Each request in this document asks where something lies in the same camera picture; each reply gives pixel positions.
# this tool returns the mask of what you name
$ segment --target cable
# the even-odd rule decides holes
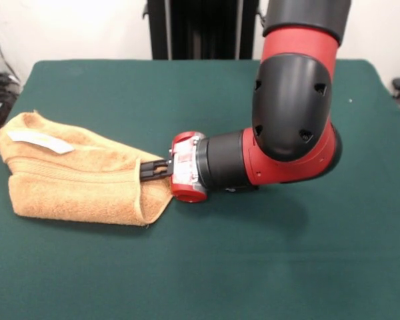
[[[1,49],[1,45],[0,45],[0,56],[3,59],[6,67],[9,69],[9,71],[12,73],[12,75],[16,78],[16,80],[21,81],[18,76],[16,75],[16,72],[13,70],[13,68],[10,66],[10,64],[8,64],[8,62],[6,61],[5,55],[3,54],[3,50]]]

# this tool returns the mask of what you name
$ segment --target orange towel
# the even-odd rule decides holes
[[[26,131],[72,150],[60,154],[15,140]],[[0,129],[0,155],[12,173],[9,194],[20,216],[142,226],[156,222],[172,198],[168,179],[139,180],[140,164],[158,156],[37,112],[20,113]]]

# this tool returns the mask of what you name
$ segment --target green table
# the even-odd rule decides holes
[[[11,117],[45,117],[166,156],[186,130],[250,126],[257,61],[36,64]],[[172,201],[149,228],[22,219],[0,158],[0,320],[400,319],[400,110],[338,61],[331,174]]]

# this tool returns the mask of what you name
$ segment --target towel label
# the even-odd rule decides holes
[[[7,135],[14,142],[28,142],[34,145],[40,145],[60,155],[74,150],[74,147],[68,142],[36,131],[8,131]]]

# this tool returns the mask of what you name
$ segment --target black stand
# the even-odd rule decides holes
[[[259,0],[147,0],[153,59],[252,59]]]

